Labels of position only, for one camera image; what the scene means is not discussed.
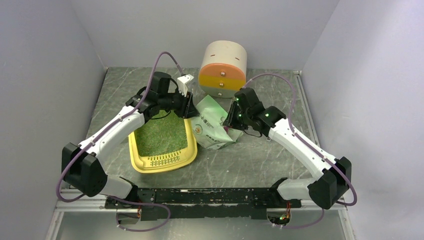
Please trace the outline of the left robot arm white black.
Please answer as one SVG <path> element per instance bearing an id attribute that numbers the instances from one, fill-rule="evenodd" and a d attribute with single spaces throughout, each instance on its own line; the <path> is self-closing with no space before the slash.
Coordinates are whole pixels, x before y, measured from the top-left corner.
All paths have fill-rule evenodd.
<path id="1" fill-rule="evenodd" d="M 194 77 L 184 74 L 173 79 L 165 72 L 151 74 L 147 86 L 126 101 L 120 112 L 91 137 L 78 144 L 68 143 L 61 154 L 61 179 L 83 196 L 110 196 L 126 208 L 139 200 L 138 187 L 127 179 L 107 175 L 101 161 L 133 131 L 160 111 L 174 112 L 189 119 L 199 115 L 188 85 Z"/>

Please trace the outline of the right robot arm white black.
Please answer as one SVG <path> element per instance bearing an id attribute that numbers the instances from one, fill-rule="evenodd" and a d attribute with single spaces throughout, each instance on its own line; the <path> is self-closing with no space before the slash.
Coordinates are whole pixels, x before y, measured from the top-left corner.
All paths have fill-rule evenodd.
<path id="1" fill-rule="evenodd" d="M 269 197 L 275 207 L 282 207 L 289 200 L 311 200 L 328 210 L 349 189 L 351 162 L 318 147 L 292 126 L 277 107 L 265 108 L 252 88 L 242 88 L 235 93 L 224 125 L 240 131 L 252 128 L 288 150 L 311 174 L 311 178 L 277 183 Z"/>

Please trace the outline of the yellow litter box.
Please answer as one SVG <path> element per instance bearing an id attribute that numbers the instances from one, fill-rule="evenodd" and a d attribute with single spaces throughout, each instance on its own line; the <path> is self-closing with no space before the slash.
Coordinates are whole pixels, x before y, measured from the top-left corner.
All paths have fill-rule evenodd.
<path id="1" fill-rule="evenodd" d="M 190 119 L 160 111 L 128 136 L 132 167 L 142 174 L 173 171 L 191 164 L 198 147 Z"/>

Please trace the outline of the green cat litter bag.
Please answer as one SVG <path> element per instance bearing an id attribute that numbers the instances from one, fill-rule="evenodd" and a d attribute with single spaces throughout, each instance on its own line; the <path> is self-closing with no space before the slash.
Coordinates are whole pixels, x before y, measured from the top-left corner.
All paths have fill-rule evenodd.
<path id="1" fill-rule="evenodd" d="M 205 96 L 197 105 L 200 115 L 191 118 L 196 142 L 205 149 L 218 150 L 236 143 L 244 133 L 230 128 L 226 133 L 223 122 L 228 113 L 211 96 Z"/>

